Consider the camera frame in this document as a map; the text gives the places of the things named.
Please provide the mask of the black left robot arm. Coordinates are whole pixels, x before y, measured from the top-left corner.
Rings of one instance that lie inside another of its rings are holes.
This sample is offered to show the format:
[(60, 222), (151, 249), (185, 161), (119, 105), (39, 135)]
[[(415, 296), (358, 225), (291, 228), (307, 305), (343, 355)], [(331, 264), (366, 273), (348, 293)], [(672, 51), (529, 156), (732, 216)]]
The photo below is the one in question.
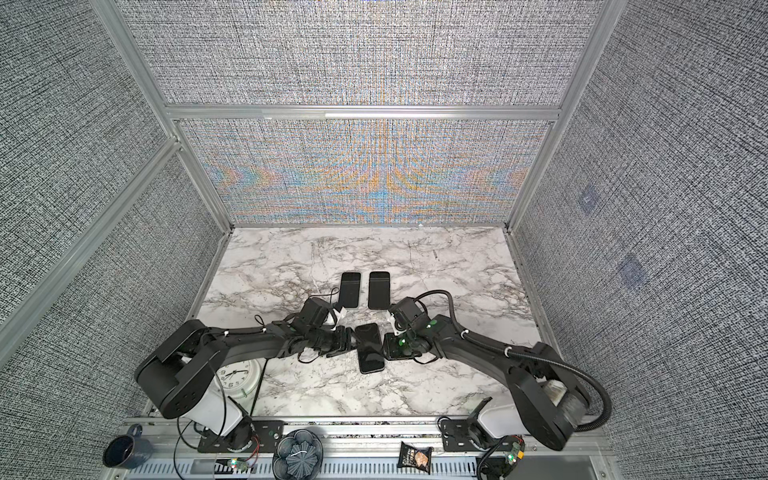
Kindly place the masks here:
[(225, 366), (299, 355), (308, 348), (331, 358), (353, 351), (356, 346), (350, 327), (311, 325), (296, 317), (237, 329), (208, 327), (193, 319), (183, 323), (145, 358), (134, 378), (164, 418), (190, 418), (211, 386), (223, 386), (218, 371)]

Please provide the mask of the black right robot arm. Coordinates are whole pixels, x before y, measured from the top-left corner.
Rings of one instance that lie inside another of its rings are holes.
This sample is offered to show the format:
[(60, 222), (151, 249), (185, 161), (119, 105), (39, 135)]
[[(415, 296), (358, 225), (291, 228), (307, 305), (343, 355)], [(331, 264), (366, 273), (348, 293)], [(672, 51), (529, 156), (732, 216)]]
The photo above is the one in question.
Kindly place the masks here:
[(572, 434), (602, 425), (599, 416), (583, 419), (592, 405), (584, 383), (592, 378), (565, 363), (549, 345), (508, 345), (464, 328), (444, 315), (422, 316), (411, 328), (387, 333), (386, 359), (409, 360), (425, 354), (463, 363), (503, 384), (525, 429), (546, 447), (560, 451)]

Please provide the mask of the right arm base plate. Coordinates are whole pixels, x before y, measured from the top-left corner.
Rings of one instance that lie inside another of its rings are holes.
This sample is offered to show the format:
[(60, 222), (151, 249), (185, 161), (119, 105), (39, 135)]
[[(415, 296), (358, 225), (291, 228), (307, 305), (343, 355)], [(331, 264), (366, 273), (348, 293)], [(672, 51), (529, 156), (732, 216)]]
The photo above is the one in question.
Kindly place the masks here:
[(443, 450), (449, 453), (480, 452), (469, 437), (467, 422), (463, 419), (454, 420), (448, 417), (440, 417), (437, 421), (441, 433)]

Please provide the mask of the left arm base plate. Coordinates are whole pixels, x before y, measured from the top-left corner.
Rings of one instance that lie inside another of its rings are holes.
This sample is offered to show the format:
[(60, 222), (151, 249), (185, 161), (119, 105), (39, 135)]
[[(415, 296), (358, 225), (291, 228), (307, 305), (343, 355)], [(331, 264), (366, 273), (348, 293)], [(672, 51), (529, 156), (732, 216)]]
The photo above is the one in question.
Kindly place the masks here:
[(252, 453), (259, 447), (260, 452), (274, 453), (276, 445), (283, 438), (285, 423), (242, 419), (233, 430), (219, 436), (213, 430), (205, 430), (196, 450), (199, 453)]

